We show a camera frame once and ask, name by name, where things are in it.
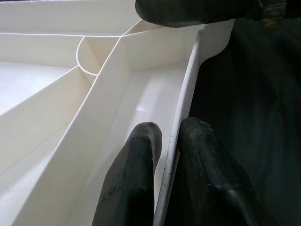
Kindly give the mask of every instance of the dark background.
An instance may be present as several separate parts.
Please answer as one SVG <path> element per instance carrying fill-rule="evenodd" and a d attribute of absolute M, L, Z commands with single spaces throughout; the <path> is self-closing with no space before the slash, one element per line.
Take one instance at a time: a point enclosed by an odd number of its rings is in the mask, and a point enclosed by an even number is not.
<path fill-rule="evenodd" d="M 200 67 L 190 116 L 212 126 L 277 225 L 301 226 L 301 19 L 280 31 L 236 20 L 227 48 Z M 166 226 L 195 225 L 185 180 L 177 170 Z"/>

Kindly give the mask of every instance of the white plastic tray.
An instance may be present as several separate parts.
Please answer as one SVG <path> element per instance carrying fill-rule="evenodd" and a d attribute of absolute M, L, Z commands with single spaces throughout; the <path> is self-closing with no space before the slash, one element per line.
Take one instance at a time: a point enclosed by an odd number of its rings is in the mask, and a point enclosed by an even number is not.
<path fill-rule="evenodd" d="M 226 47 L 233 21 L 162 28 L 123 1 L 0 3 L 1 225 L 91 225 L 108 168 L 144 121 L 163 134 L 154 220 L 163 225 L 179 124 L 200 64 Z"/>

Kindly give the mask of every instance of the black object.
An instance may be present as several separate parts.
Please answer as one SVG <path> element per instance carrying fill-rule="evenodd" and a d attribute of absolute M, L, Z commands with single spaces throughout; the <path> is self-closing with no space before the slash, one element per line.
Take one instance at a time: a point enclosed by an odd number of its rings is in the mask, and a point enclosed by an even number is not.
<path fill-rule="evenodd" d="M 161 145 L 155 123 L 133 129 L 105 177 L 92 226 L 152 226 Z"/>
<path fill-rule="evenodd" d="M 278 28 L 282 18 L 301 16 L 300 0 L 136 0 L 138 15 L 167 27 L 208 24 L 233 18 L 262 20 Z"/>
<path fill-rule="evenodd" d="M 197 118 L 180 127 L 179 149 L 187 173 L 196 225 L 274 226 L 248 175 Z"/>

